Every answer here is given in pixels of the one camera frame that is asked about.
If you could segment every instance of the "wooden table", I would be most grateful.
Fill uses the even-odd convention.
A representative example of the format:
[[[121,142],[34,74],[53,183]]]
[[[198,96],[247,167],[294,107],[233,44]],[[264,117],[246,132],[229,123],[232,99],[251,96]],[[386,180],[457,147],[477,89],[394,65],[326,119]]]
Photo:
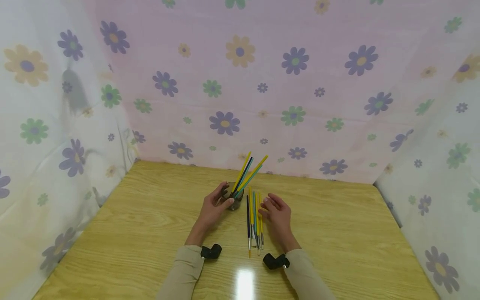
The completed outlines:
[[[135,163],[34,299],[153,299],[203,197],[236,176]],[[438,298],[375,187],[258,174],[252,188],[290,205],[294,234],[338,299]],[[244,204],[225,213],[205,241],[214,243],[223,251],[205,262],[193,299],[296,298],[282,270],[263,265],[279,255],[269,238],[248,258]]]

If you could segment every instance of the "flower pattern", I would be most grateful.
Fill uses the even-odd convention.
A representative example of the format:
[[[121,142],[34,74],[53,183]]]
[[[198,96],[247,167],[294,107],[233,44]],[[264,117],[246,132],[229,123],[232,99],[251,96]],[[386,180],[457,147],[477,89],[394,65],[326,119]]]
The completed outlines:
[[[150,107],[150,103],[145,101],[145,99],[137,99],[134,102],[135,108],[139,110],[141,113],[147,113],[149,114],[150,111],[152,111],[152,108]]]
[[[292,47],[290,53],[285,52],[283,54],[282,68],[286,68],[287,74],[295,75],[300,74],[300,70],[307,69],[306,62],[310,59],[310,56],[305,55],[305,48],[300,48],[297,50],[297,47]]]
[[[400,148],[404,141],[408,139],[408,136],[413,133],[413,129],[410,129],[406,134],[398,134],[395,137],[395,141],[390,143],[390,147],[392,147],[392,152],[395,152]]]
[[[17,45],[15,50],[5,49],[3,53],[9,60],[5,69],[16,73],[16,82],[23,84],[27,81],[30,86],[38,86],[39,80],[48,81],[48,65],[42,61],[40,52],[30,52],[24,45]]]
[[[186,160],[189,160],[191,157],[193,157],[192,150],[187,148],[184,143],[179,144],[172,142],[171,145],[168,145],[168,148],[170,149],[170,153],[176,154],[178,158],[185,158]]]
[[[75,236],[75,230],[72,227],[68,228],[65,234],[61,233],[55,239],[55,244],[45,249],[42,252],[42,256],[45,260],[40,265],[40,270],[45,269],[47,272],[53,270],[56,263],[58,263],[65,252],[73,245],[73,237]]]
[[[125,48],[130,48],[129,42],[125,40],[127,34],[123,30],[118,30],[117,24],[114,22],[107,24],[107,22],[102,21],[100,32],[103,35],[103,41],[107,46],[110,46],[113,53],[117,53],[118,51],[122,54],[127,53]]]
[[[449,158],[447,158],[448,168],[457,169],[460,164],[465,163],[467,154],[470,153],[470,148],[467,143],[457,143],[454,149],[448,151]]]
[[[330,0],[317,0],[315,3],[315,12],[319,15],[324,14],[330,6]]]
[[[222,94],[222,86],[218,84],[216,80],[207,80],[204,83],[204,93],[208,94],[208,96],[218,98],[218,95]]]
[[[268,90],[268,86],[267,86],[267,84],[260,83],[257,86],[257,90],[258,90],[259,93],[265,93]]]
[[[162,72],[157,71],[156,76],[154,75],[152,78],[153,81],[156,82],[155,87],[161,90],[164,96],[169,94],[170,97],[173,97],[173,93],[179,92],[176,88],[177,81],[175,79],[170,79],[170,74],[167,72],[162,74]]]
[[[114,105],[119,105],[121,101],[120,92],[107,84],[102,87],[102,101],[106,108],[113,108]]]
[[[251,63],[255,61],[255,57],[253,56],[255,53],[255,46],[250,45],[250,39],[246,36],[240,39],[238,35],[234,35],[233,42],[226,43],[225,47],[228,51],[226,57],[228,60],[232,61],[232,64],[235,67],[240,65],[243,68],[246,68],[249,62]]]
[[[82,175],[84,173],[85,158],[83,157],[85,149],[80,145],[80,141],[77,139],[70,139],[72,144],[71,148],[63,149],[62,155],[66,160],[59,164],[60,170],[68,170],[67,175],[73,177],[77,175],[77,172]]]
[[[39,144],[48,136],[48,126],[43,124],[43,120],[27,119],[26,123],[20,125],[20,129],[23,131],[20,137],[26,139],[27,144]]]
[[[418,206],[420,214],[423,216],[428,212],[428,207],[432,204],[432,198],[430,196],[423,196],[420,198],[420,204]]]
[[[423,116],[427,110],[432,106],[432,103],[435,101],[435,99],[428,99],[427,101],[420,103],[419,107],[415,109],[415,112],[417,113],[417,116]]]
[[[282,111],[283,117],[280,118],[282,122],[285,122],[285,126],[295,126],[298,122],[303,122],[303,116],[306,112],[303,111],[301,106],[291,106],[288,110]]]
[[[78,42],[77,36],[74,35],[70,29],[67,30],[67,33],[60,32],[60,37],[63,41],[58,41],[57,44],[60,48],[65,49],[63,55],[66,57],[72,56],[74,60],[78,60],[84,56],[82,53],[82,45]]]
[[[348,55],[350,60],[345,63],[345,68],[350,69],[348,74],[357,73],[358,76],[362,76],[365,70],[373,69],[373,62],[378,59],[378,54],[374,53],[375,49],[375,46],[367,49],[366,45],[361,45],[358,52],[350,52]]]
[[[179,46],[179,54],[183,57],[190,57],[190,47],[187,44],[181,43]]]
[[[476,79],[477,72],[480,72],[480,55],[470,54],[453,77],[457,83],[462,83],[465,79]]]
[[[239,132],[240,128],[237,126],[240,124],[240,120],[233,118],[233,113],[227,112],[223,114],[221,111],[216,112],[216,117],[210,117],[210,128],[216,129],[218,134],[227,133],[228,135],[233,135],[233,132]]]
[[[480,211],[480,190],[479,189],[473,189],[473,192],[468,193],[467,204],[472,207],[472,210],[475,213]]]
[[[368,104],[365,105],[363,108],[367,111],[367,116],[371,114],[378,115],[380,111],[386,111],[388,109],[388,104],[393,102],[393,99],[390,98],[392,93],[384,94],[383,92],[379,92],[377,97],[370,97],[368,99]]]
[[[458,113],[461,113],[461,112],[465,112],[466,110],[468,109],[468,104],[467,103],[459,103],[457,106],[456,106],[456,111]]]
[[[445,253],[439,255],[435,246],[432,246],[431,251],[425,250],[425,256],[428,259],[425,266],[427,270],[433,273],[435,283],[439,286],[443,285],[449,294],[453,292],[453,289],[459,291],[460,285],[455,280],[455,278],[458,278],[458,272],[454,267],[448,265],[448,255]]]
[[[321,97],[323,95],[325,95],[325,89],[322,88],[322,87],[319,87],[315,90],[315,93],[313,93],[315,95],[315,97]]]
[[[10,183],[10,176],[1,176],[0,170],[0,199],[7,198],[10,195],[10,190],[5,187]]]
[[[337,119],[337,118],[333,118],[331,121],[327,121],[327,124],[325,125],[325,128],[327,128],[327,131],[333,131],[333,132],[336,132],[337,130],[342,129],[342,127],[343,127],[342,119]]]
[[[322,171],[325,175],[335,175],[336,173],[342,174],[348,165],[345,164],[345,160],[341,159],[337,161],[336,159],[332,159],[330,163],[323,163],[320,171]]]
[[[447,21],[447,25],[445,25],[445,33],[453,33],[457,31],[460,25],[462,24],[462,18],[455,17],[452,20]]]

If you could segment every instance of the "forearm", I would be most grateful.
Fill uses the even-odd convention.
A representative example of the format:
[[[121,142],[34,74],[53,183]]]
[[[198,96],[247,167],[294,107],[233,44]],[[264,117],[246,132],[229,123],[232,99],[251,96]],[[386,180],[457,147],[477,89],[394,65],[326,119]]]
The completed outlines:
[[[335,299],[304,250],[292,250],[286,254],[286,257],[290,261],[290,267],[285,270],[285,274],[300,300]]]
[[[197,245],[180,247],[167,278],[164,280],[156,299],[187,300],[192,298],[193,289],[200,277],[204,260],[202,248]]]

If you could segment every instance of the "finger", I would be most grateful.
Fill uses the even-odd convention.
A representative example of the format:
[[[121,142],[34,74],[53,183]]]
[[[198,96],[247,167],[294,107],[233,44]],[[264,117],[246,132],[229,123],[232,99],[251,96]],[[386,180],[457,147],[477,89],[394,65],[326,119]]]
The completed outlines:
[[[233,204],[235,200],[233,198],[228,198],[227,200],[225,200],[221,205],[220,205],[220,208],[222,210],[226,210],[227,208],[230,207],[230,205]]]
[[[278,204],[280,208],[288,207],[288,205],[282,200],[282,198],[278,197],[277,195],[269,193],[268,197],[270,197],[273,201],[275,201],[275,203]]]

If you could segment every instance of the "yellow flower print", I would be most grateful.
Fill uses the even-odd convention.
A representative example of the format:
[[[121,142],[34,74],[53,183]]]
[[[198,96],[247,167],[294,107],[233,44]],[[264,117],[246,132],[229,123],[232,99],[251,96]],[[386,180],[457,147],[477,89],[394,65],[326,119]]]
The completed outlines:
[[[423,72],[420,74],[422,78],[429,78],[435,75],[437,73],[437,69],[435,67],[428,67]]]
[[[260,118],[266,118],[266,117],[268,116],[268,112],[267,112],[266,110],[260,110],[260,111],[258,112],[258,116],[259,116]]]
[[[315,3],[315,12],[317,14],[323,14],[328,10],[329,6],[330,6],[330,0],[318,0]]]
[[[465,79],[476,79],[477,72],[480,72],[480,55],[470,54],[453,77],[458,83],[462,83]]]
[[[17,73],[16,82],[23,84],[27,81],[31,86],[38,86],[38,80],[48,81],[45,73],[48,71],[48,65],[42,61],[40,52],[29,52],[24,45],[17,45],[16,52],[5,49],[3,53],[10,60],[5,63],[5,69]]]
[[[255,47],[249,44],[249,38],[244,36],[241,39],[238,35],[233,36],[233,43],[228,42],[225,46],[228,50],[226,57],[232,60],[233,65],[236,67],[239,64],[246,68],[248,62],[253,62],[255,57]]]
[[[112,165],[107,169],[107,172],[105,173],[105,176],[107,176],[108,178],[112,178],[113,175],[115,175],[116,171],[117,171],[117,167]]]
[[[183,57],[190,57],[190,47],[187,44],[181,43],[179,46],[179,53]]]

